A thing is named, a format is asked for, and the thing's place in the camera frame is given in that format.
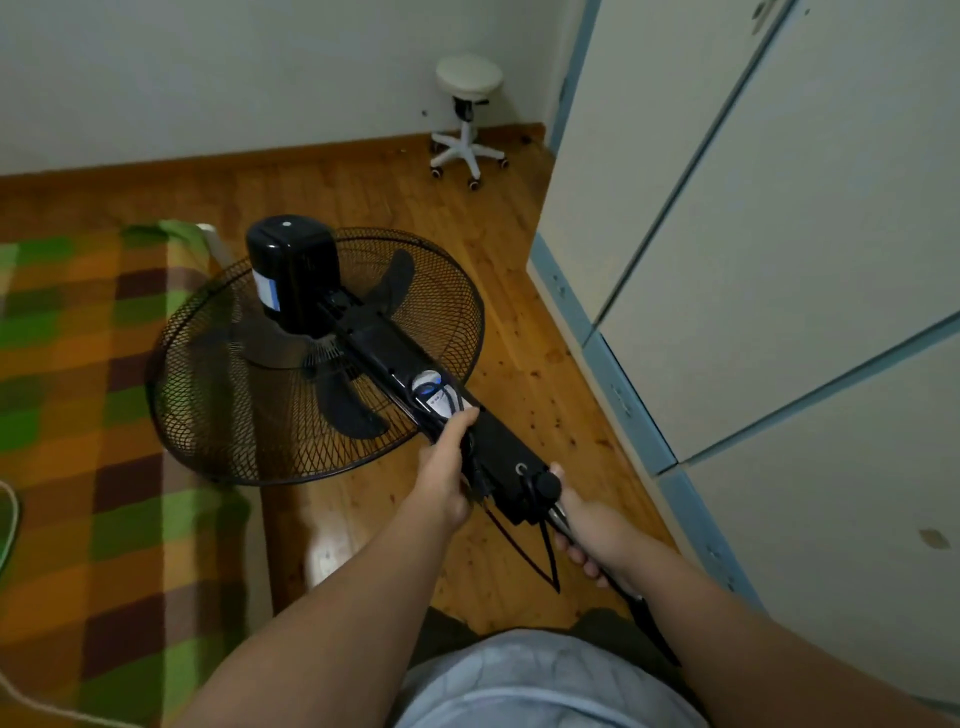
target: bed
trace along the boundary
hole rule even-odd
[[[0,245],[0,478],[20,504],[0,670],[34,699],[168,724],[272,613],[258,493],[176,462],[143,390],[167,317],[227,262],[176,221]],[[0,547],[11,518],[0,493]],[[0,725],[46,724],[69,721],[0,692]]]

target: person's left hand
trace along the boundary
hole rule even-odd
[[[420,451],[420,471],[412,495],[424,500],[428,507],[437,506],[451,533],[466,523],[470,515],[470,501],[460,487],[460,441],[479,414],[477,407],[458,412],[447,421],[437,444]]]

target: hand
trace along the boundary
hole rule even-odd
[[[451,533],[466,523],[470,515],[470,501],[460,487],[460,441],[479,414],[477,407],[458,412],[447,421],[437,444],[420,451],[420,471],[413,495],[427,507],[436,506]]]
[[[600,573],[599,564],[614,574],[625,572],[630,565],[634,544],[640,537],[639,531],[609,505],[583,500],[566,484],[564,469],[558,463],[553,463],[550,471],[560,479],[563,486],[560,503],[566,511],[577,544],[583,547],[574,546],[566,536],[557,533],[554,535],[557,549],[565,551],[574,564],[583,565],[584,573],[595,579],[598,587],[610,586],[607,578]],[[591,558],[587,558],[584,549]]]

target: fan guard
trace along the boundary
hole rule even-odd
[[[397,249],[413,258],[413,282],[391,318],[466,381],[483,344],[484,309],[463,268],[408,232],[340,229],[334,239],[341,282],[361,299],[384,276]],[[163,445],[187,468],[230,483],[300,483],[370,462],[417,432],[332,336],[310,342],[304,366],[252,364],[243,348],[221,333],[251,317],[266,318],[245,259],[197,291],[159,336],[147,366],[148,403]],[[218,343],[196,345],[211,337]],[[318,362],[348,374],[359,399],[389,425],[384,434],[353,439],[330,425],[311,380],[311,366]]]

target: cabinet door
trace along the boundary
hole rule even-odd
[[[958,372],[955,333],[687,469],[771,617],[954,702]]]
[[[540,218],[591,321],[787,4],[601,3]]]
[[[804,0],[601,330],[681,461],[960,309],[960,3]]]

